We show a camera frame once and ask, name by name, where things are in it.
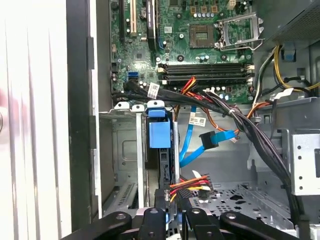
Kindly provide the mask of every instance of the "chip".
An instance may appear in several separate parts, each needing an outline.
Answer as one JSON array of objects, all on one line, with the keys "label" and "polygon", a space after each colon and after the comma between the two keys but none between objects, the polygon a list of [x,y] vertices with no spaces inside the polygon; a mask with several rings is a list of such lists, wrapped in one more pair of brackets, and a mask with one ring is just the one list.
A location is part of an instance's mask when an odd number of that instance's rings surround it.
[{"label": "chip", "polygon": [[190,48],[214,48],[214,27],[212,25],[190,25]]},{"label": "chip", "polygon": [[203,14],[207,13],[207,7],[206,6],[202,6],[201,7],[201,13],[203,13]]},{"label": "chip", "polygon": [[218,13],[218,7],[217,6],[212,6],[211,7],[211,12],[214,13],[214,14]]},{"label": "chip", "polygon": [[177,7],[179,5],[178,0],[170,0],[171,7]]},{"label": "chip", "polygon": [[197,8],[195,6],[190,7],[190,13],[193,15],[197,12]]}]

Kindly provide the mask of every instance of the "cpu socket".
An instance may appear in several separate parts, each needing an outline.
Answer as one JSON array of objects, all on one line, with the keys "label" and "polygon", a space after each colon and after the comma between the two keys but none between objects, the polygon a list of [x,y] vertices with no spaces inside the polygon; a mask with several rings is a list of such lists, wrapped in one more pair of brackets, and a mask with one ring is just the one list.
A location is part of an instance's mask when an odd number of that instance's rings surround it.
[{"label": "cpu socket", "polygon": [[215,47],[214,26],[190,25],[189,34],[191,49],[207,49]]}]

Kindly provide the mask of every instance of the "red wire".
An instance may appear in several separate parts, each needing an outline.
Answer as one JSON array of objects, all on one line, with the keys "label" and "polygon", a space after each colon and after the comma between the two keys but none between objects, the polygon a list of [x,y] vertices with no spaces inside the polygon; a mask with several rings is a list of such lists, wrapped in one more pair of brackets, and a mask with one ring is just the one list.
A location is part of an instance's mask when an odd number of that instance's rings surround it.
[{"label": "red wire", "polygon": [[180,189],[186,189],[186,188],[191,188],[191,187],[199,187],[201,186],[202,184],[207,184],[209,185],[210,182],[208,180],[201,180],[201,181],[198,181],[198,182],[194,182],[194,183],[191,183],[190,185],[184,185],[184,186],[180,186],[180,187],[177,187],[176,189],[172,190],[170,192],[170,195],[173,195],[175,194],[178,190]]}]

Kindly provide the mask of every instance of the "green circuit board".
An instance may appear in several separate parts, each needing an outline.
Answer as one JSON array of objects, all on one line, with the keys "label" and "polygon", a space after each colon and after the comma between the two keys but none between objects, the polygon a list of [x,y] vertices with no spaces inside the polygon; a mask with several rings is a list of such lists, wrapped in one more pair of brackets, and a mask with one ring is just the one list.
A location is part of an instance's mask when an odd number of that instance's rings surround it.
[{"label": "green circuit board", "polygon": [[[131,18],[131,1],[124,0],[125,20]],[[113,91],[123,91],[128,72],[138,72],[137,84],[147,89],[149,83],[159,83],[157,65],[199,65],[224,63],[252,63],[252,51],[220,51],[212,44],[218,40],[214,22],[220,18],[231,18],[237,15],[235,10],[228,10],[229,0],[187,0],[186,7],[182,7],[183,0],[155,0],[158,8],[158,42],[156,51],[151,51],[147,41],[147,21],[144,19],[144,0],[135,0],[136,4],[136,34],[125,32],[124,42],[120,40],[121,15],[119,9],[111,9],[111,60],[116,64],[117,74],[112,81]],[[125,30],[130,30],[130,24],[124,23]],[[247,39],[251,36],[249,21],[229,26],[230,42],[235,39]],[[204,39],[204,46],[194,46],[195,39]],[[247,84],[228,85],[230,91],[225,92],[224,85],[218,86],[218,94],[228,95],[228,102],[244,104],[251,101]]]}]

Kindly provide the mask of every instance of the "motherboard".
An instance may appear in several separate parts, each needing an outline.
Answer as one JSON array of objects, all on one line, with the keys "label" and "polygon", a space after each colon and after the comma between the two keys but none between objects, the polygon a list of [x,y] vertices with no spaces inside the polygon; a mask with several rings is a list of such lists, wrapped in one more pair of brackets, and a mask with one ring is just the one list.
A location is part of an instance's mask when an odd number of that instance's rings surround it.
[{"label": "motherboard", "polygon": [[253,100],[263,28],[251,0],[111,0],[110,9],[114,92],[127,81],[179,92],[195,77],[228,103]]}]

